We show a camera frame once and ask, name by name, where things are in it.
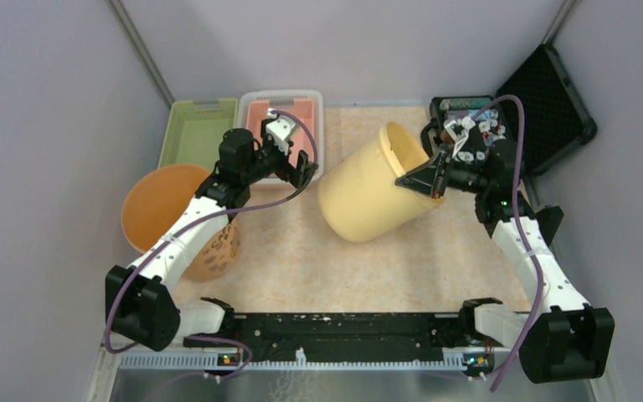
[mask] yellow cup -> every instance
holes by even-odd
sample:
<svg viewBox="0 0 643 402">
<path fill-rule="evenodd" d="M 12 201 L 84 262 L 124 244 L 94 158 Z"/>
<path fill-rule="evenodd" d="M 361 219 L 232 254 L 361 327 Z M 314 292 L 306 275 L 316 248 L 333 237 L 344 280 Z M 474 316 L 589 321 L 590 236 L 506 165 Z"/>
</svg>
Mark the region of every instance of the yellow cup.
<svg viewBox="0 0 643 402">
<path fill-rule="evenodd" d="M 383 126 L 319 183 L 321 213 L 338 235 L 361 243 L 442 204 L 395 185 L 396 178 L 429 160 L 397 123 Z"/>
</svg>

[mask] green plastic bin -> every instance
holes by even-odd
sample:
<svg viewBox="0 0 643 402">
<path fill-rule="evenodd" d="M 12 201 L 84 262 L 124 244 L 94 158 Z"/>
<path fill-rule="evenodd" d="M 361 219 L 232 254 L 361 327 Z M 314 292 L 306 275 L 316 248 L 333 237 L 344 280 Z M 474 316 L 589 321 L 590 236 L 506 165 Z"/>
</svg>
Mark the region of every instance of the green plastic bin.
<svg viewBox="0 0 643 402">
<path fill-rule="evenodd" d="M 193 163 L 212 172 L 219 160 L 218 145 L 223 134 L 233 128 L 237 110 L 235 98 L 174 102 L 159 167 Z"/>
</svg>

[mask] black carrying case lid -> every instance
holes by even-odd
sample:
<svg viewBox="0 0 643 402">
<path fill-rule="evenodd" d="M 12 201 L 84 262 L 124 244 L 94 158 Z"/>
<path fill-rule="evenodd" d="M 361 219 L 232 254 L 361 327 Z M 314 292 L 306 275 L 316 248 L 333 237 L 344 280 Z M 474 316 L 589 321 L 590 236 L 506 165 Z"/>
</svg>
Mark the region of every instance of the black carrying case lid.
<svg viewBox="0 0 643 402">
<path fill-rule="evenodd" d="M 598 131 L 553 46 L 538 46 L 496 92 L 496 96 L 501 95 L 516 95 L 523 103 L 526 174 L 545 173 L 565 155 L 592 140 Z M 516 141 L 517 108 L 511 102 L 502 102 L 501 111 L 507 135 Z"/>
</svg>

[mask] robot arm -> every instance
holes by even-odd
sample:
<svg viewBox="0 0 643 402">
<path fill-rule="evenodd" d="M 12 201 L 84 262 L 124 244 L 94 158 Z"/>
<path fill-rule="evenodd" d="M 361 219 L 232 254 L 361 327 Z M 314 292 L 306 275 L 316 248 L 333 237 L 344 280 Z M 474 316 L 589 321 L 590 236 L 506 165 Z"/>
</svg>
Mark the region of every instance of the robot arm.
<svg viewBox="0 0 643 402">
<path fill-rule="evenodd" d="M 501 137 L 486 145 L 480 128 L 466 120 L 446 121 L 441 138 L 444 142 L 433 157 L 399 178 L 396 185 L 432 198 L 444 195 L 447 187 L 476 194 L 477 219 L 513 263 L 531 302 L 538 286 L 532 256 L 538 259 L 543 272 L 539 315 L 519 350 L 530 380 L 543 383 L 601 376 L 615 321 L 606 308 L 590 306 L 548 249 L 558 225 L 540 222 L 551 223 L 551 219 L 542 218 L 557 207 L 534 213 L 519 192 L 519 219 L 531 251 L 524 246 L 512 209 L 517 144 Z M 496 339 L 505 346 L 516 343 L 527 319 L 496 299 L 468 301 L 465 309 L 469 309 L 468 332 Z"/>
<path fill-rule="evenodd" d="M 198 252 L 235 216 L 249 199 L 249 186 L 275 174 L 294 187 L 306 186 L 316 171 L 304 151 L 300 151 L 296 167 L 290 165 L 291 138 L 296 123 L 268 111 L 261 123 L 263 141 L 255 149 L 250 131 L 233 129 L 224 134 L 219 146 L 220 160 L 213 173 L 194 194 L 188 207 L 167 233 L 128 268 L 116 265 L 105 279 L 105 314 L 114 314 L 112 330 L 155 351 L 164 349 L 173 340 L 181 324 L 179 310 L 171 295 L 181 275 Z M 117 294 L 124 283 L 143 266 L 126 289 L 120 306 L 112 312 Z M 195 320 L 193 332 L 217 332 L 223 321 L 224 309 L 206 302 L 202 319 Z"/>
</svg>

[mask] white wall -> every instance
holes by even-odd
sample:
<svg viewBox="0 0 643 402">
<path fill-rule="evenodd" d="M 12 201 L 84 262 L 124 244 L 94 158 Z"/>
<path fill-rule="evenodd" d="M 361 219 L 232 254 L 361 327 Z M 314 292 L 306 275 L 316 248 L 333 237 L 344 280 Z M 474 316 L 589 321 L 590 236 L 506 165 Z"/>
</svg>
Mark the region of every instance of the white wall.
<svg viewBox="0 0 643 402">
<path fill-rule="evenodd" d="M 103 1 L 0 0 L 0 400 L 82 400 L 167 108 Z"/>
<path fill-rule="evenodd" d="M 178 99 L 312 88 L 327 105 L 493 92 L 562 0 L 124 0 Z"/>
<path fill-rule="evenodd" d="M 615 316 L 610 358 L 627 400 L 643 400 L 643 2 L 580 3 L 556 46 L 599 132 L 538 190 L 563 207 L 563 266 Z"/>
</svg>

